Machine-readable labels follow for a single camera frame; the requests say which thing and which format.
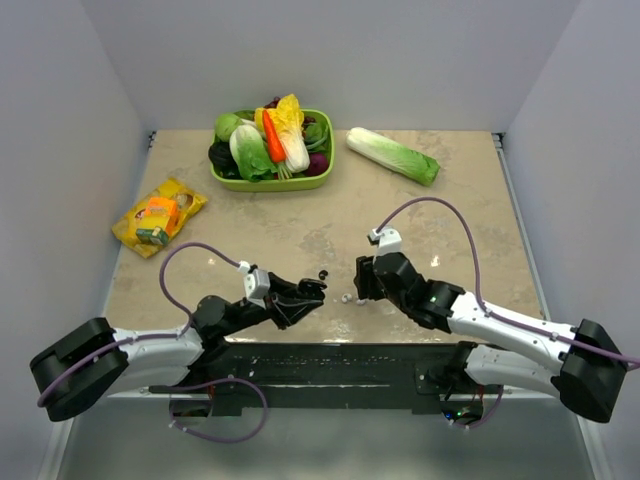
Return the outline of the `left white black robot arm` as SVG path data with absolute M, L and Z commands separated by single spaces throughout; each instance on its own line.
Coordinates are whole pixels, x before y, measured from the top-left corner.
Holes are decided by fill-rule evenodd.
M 216 295 L 201 299 L 186 328 L 126 330 L 104 317 L 84 322 L 30 361 L 38 407 L 60 422 L 110 394 L 175 388 L 218 358 L 227 337 L 266 321 L 280 330 L 294 326 L 323 305 L 327 287 L 308 278 L 292 283 L 264 270 L 247 275 L 244 284 L 237 302 Z

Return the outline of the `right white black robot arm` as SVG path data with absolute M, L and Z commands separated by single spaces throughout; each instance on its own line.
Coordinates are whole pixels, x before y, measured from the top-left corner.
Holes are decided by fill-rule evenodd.
M 358 257 L 354 284 L 359 298 L 386 299 L 422 328 L 477 338 L 443 367 L 444 375 L 545 393 L 583 418 L 610 421 L 629 368 L 602 325 L 559 324 L 481 305 L 457 285 L 425 279 L 402 253 Z

